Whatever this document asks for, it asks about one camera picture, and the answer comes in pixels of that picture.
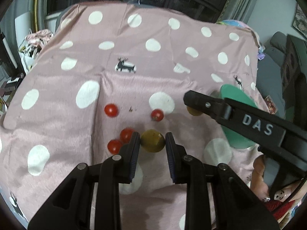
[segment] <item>reindeer print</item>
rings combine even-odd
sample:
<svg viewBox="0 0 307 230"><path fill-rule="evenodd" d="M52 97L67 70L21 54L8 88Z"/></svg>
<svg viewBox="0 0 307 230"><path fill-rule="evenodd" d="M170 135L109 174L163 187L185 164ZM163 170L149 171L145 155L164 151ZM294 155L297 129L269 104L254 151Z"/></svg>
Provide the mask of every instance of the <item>reindeer print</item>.
<svg viewBox="0 0 307 230"><path fill-rule="evenodd" d="M125 59L121 59L121 58L118 58L118 64L116 65L115 67L115 70L118 71L120 70L121 72L134 72L136 71L136 66L135 65L129 65L129 64L125 64L125 61L127 61L128 59L125 58Z"/></svg>
<svg viewBox="0 0 307 230"><path fill-rule="evenodd" d="M238 88L243 91L242 81L240 78L238 78L237 75L234 76L235 82L237 83Z"/></svg>
<svg viewBox="0 0 307 230"><path fill-rule="evenodd" d="M12 204L16 213L18 213L22 218L24 218L26 221L28 221L27 218L25 217L25 215L23 214L23 212L21 211L20 207L17 204L16 196L12 192L10 192L10 203Z"/></svg>

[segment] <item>cherry tomato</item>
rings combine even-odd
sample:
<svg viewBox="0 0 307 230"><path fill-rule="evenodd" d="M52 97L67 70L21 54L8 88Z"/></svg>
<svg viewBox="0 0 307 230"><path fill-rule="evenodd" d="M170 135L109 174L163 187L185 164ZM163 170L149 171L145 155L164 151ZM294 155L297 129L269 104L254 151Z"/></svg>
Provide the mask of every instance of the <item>cherry tomato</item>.
<svg viewBox="0 0 307 230"><path fill-rule="evenodd" d="M135 130L132 128L125 128L120 132L120 140L124 143L127 144L130 142L130 139L132 137L132 133Z"/></svg>
<svg viewBox="0 0 307 230"><path fill-rule="evenodd" d="M116 117L118 115L118 108L115 104L107 104L104 108L104 112L108 117Z"/></svg>
<svg viewBox="0 0 307 230"><path fill-rule="evenodd" d="M160 122L164 118L163 111L161 111L160 109L153 110L150 116L152 120L157 122Z"/></svg>
<svg viewBox="0 0 307 230"><path fill-rule="evenodd" d="M108 150L112 155L117 155L121 147L122 147L122 142L119 140L111 140L108 143Z"/></svg>

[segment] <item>fingernail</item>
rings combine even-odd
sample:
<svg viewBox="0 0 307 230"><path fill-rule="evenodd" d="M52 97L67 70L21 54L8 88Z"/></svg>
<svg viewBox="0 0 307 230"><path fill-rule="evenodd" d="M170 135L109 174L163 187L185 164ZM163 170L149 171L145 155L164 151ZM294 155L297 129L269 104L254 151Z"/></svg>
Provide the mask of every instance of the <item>fingernail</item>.
<svg viewBox="0 0 307 230"><path fill-rule="evenodd" d="M269 202L270 199L271 199L270 197L266 197L266 198L262 199L261 201L262 201L262 202Z"/></svg>
<svg viewBox="0 0 307 230"><path fill-rule="evenodd" d="M291 195L291 189L282 189L275 193L274 200L279 200L284 202Z"/></svg>

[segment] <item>finger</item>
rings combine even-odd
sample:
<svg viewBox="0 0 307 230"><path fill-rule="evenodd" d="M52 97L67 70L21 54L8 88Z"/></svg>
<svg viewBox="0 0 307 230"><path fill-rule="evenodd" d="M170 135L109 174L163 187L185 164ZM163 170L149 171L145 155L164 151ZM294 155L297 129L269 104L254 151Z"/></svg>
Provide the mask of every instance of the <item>finger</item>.
<svg viewBox="0 0 307 230"><path fill-rule="evenodd" d="M284 202L292 193L293 191L299 186L301 181L297 181L289 186L284 187L282 190L279 190L275 193L274 200L279 200ZM290 200L299 200L304 197L307 193L307 182L300 188L300 190L294 195L294 197Z"/></svg>
<svg viewBox="0 0 307 230"><path fill-rule="evenodd" d="M269 187L255 170L251 174L251 191L263 202L270 200Z"/></svg>
<svg viewBox="0 0 307 230"><path fill-rule="evenodd" d="M260 175L263 176L264 174L264 169L265 169L265 165L264 165L264 155L261 155L259 157L257 157L254 161L254 170Z"/></svg>

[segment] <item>cushion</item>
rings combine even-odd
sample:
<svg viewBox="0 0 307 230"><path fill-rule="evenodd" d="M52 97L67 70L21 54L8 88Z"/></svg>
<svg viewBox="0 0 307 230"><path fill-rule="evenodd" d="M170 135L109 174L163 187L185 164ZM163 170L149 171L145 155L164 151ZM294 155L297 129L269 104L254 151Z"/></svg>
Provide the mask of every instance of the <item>cushion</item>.
<svg viewBox="0 0 307 230"><path fill-rule="evenodd" d="M270 45L265 49L264 53L268 54L279 67L282 67L286 56L282 51Z"/></svg>
<svg viewBox="0 0 307 230"><path fill-rule="evenodd" d="M276 115L284 118L285 101L282 98L280 67L268 55L258 61L256 87L263 98L271 96L278 109Z"/></svg>
<svg viewBox="0 0 307 230"><path fill-rule="evenodd" d="M287 36L283 34L282 32L276 32L273 37L270 40L270 44L273 47L276 47L283 53L286 53L286 42L287 42Z"/></svg>

